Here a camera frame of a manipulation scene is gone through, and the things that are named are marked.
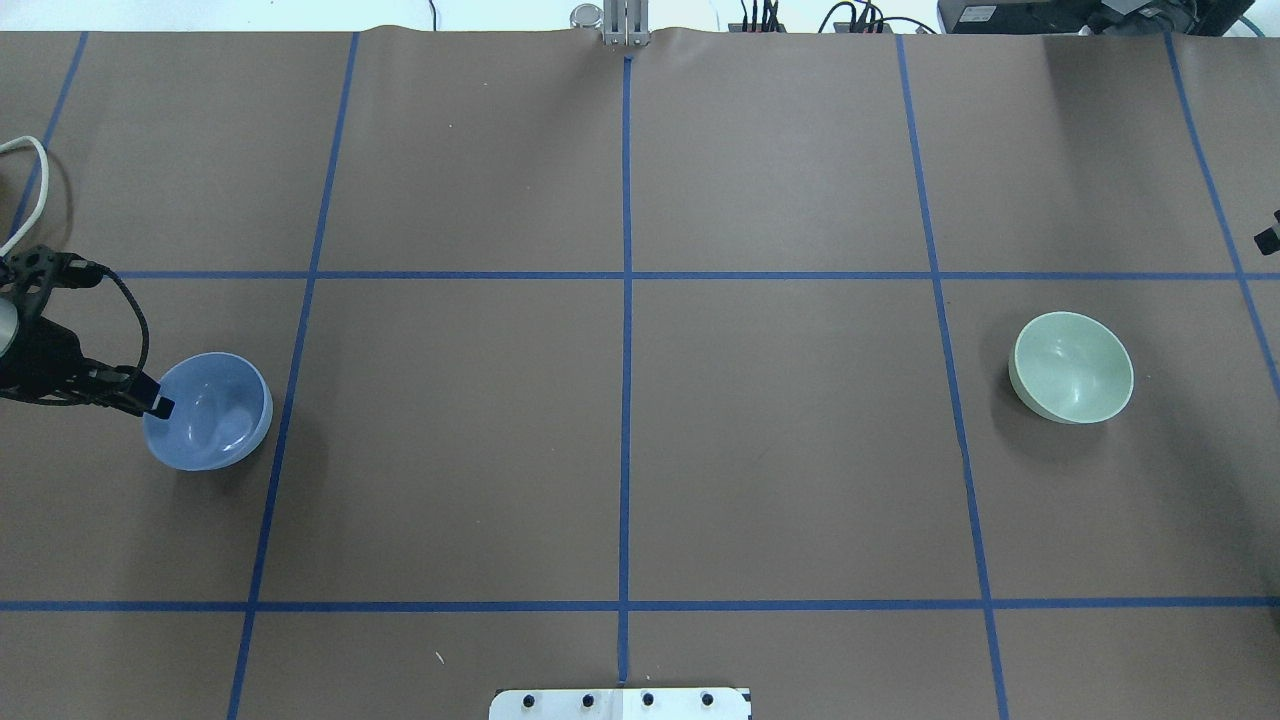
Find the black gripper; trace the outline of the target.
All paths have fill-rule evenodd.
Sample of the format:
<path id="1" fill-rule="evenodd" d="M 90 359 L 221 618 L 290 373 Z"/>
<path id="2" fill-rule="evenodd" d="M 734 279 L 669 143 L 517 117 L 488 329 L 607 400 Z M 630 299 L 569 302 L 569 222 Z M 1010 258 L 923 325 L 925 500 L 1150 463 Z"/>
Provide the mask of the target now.
<path id="1" fill-rule="evenodd" d="M 17 310 L 1 319 L 4 398 L 42 406 L 97 405 L 132 416 L 169 420 L 174 401 L 134 366 L 105 366 L 84 356 L 78 336 L 46 318 L 23 322 Z"/>

